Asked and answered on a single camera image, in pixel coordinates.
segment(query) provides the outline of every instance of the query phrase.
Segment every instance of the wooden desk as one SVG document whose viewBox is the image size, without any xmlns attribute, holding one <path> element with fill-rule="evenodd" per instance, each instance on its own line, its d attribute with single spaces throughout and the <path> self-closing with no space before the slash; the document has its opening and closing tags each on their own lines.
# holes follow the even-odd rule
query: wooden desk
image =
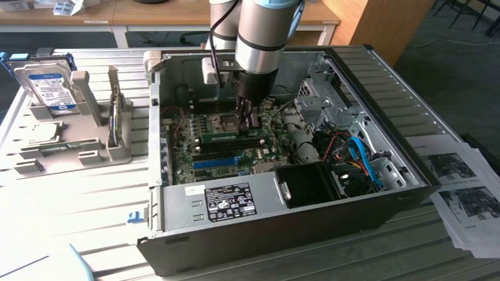
<svg viewBox="0 0 500 281">
<path fill-rule="evenodd" d="M 329 45 L 338 17 L 322 2 L 306 0 L 298 25 L 296 43 Z M 126 32 L 137 31 L 208 31 L 210 6 L 208 0 L 169 0 L 144 5 L 132 0 L 117 0 L 114 7 L 114 38 L 118 47 L 128 47 Z"/>
<path fill-rule="evenodd" d="M 169 0 L 157 5 L 109 0 L 73 16 L 53 16 L 52 9 L 0 13 L 0 32 L 112 32 L 118 48 L 128 48 L 126 32 L 208 31 L 209 23 L 208 0 Z M 290 44 L 329 45 L 338 23 L 322 2 L 306 0 Z"/>
<path fill-rule="evenodd" d="M 114 5 L 116 1 L 109 0 L 85 8 L 73 16 L 53 16 L 52 9 L 0 12 L 0 32 L 97 31 L 86 30 L 88 26 L 100 26 L 110 31 L 108 26 L 112 24 Z"/>
</svg>

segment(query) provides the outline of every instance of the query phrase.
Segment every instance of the blue cable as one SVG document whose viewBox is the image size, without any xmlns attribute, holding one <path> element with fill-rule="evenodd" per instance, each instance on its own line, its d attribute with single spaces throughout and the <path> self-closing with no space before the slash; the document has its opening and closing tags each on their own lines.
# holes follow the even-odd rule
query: blue cable
<svg viewBox="0 0 500 281">
<path fill-rule="evenodd" d="M 365 147 L 362 146 L 361 140 L 357 137 L 352 136 L 349 138 L 349 141 L 353 141 L 354 144 L 357 145 L 357 149 L 360 150 L 360 154 L 361 154 L 362 164 L 365 165 L 365 168 L 366 168 L 366 171 L 368 171 L 368 175 L 369 175 L 372 181 L 376 183 L 377 186 L 382 186 L 382 182 L 377 178 L 376 173 L 374 173 L 372 167 L 369 166 L 369 162 L 368 162 L 368 158 L 366 158 L 366 152 L 365 152 Z M 357 159 L 356 150 L 352 147 L 349 147 L 349 152 L 350 152 L 352 158 Z"/>
</svg>

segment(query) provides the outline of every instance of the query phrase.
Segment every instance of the blue pcie slot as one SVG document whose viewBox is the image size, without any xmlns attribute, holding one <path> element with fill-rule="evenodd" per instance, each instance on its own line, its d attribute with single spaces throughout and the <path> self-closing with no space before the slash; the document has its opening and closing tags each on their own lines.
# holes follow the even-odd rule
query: blue pcie slot
<svg viewBox="0 0 500 281">
<path fill-rule="evenodd" d="M 193 163 L 194 169 L 210 168 L 210 167 L 220 167 L 220 166 L 236 166 L 238 163 L 240 157 L 230 157 L 224 159 L 216 160 L 205 160 L 197 161 Z"/>
</svg>

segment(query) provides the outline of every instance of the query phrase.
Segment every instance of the label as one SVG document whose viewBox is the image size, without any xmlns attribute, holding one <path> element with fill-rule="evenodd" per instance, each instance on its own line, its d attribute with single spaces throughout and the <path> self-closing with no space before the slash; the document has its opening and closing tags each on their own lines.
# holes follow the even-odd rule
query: label
<svg viewBox="0 0 500 281">
<path fill-rule="evenodd" d="M 109 21 L 106 21 L 106 20 L 84 20 L 84 23 L 100 24 L 100 23 L 109 23 Z"/>
<path fill-rule="evenodd" d="M 61 74 L 32 74 L 28 78 L 48 108 L 68 110 L 76 107 L 70 92 L 62 87 L 64 79 Z"/>
<path fill-rule="evenodd" d="M 204 185 L 186 186 L 186 187 L 184 187 L 184 191 L 185 191 L 185 196 L 198 195 L 198 194 L 202 194 L 205 192 L 205 186 Z"/>
<path fill-rule="evenodd" d="M 205 189 L 208 219 L 212 222 L 257 214 L 248 183 Z"/>
</svg>

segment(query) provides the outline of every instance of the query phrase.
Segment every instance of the red cable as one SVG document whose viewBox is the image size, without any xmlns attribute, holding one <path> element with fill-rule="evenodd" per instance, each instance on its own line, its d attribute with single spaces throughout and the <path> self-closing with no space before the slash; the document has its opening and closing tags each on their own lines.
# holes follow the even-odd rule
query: red cable
<svg viewBox="0 0 500 281">
<path fill-rule="evenodd" d="M 324 161 L 324 160 L 326 159 L 326 157 L 328 157 L 328 153 L 329 153 L 329 149 L 330 149 L 330 146 L 333 145 L 333 140 L 334 140 L 334 138 L 336 138 L 338 135 L 346 135 L 346 136 L 350 136 L 350 135 L 349 135 L 348 133 L 345 133 L 345 132 L 337 132 L 337 133 L 333 135 L 333 137 L 332 137 L 332 139 L 330 139 L 330 141 L 329 141 L 328 148 L 326 148 L 326 152 L 325 152 L 325 155 L 322 156 L 322 160 L 321 160 L 321 161 Z"/>
</svg>

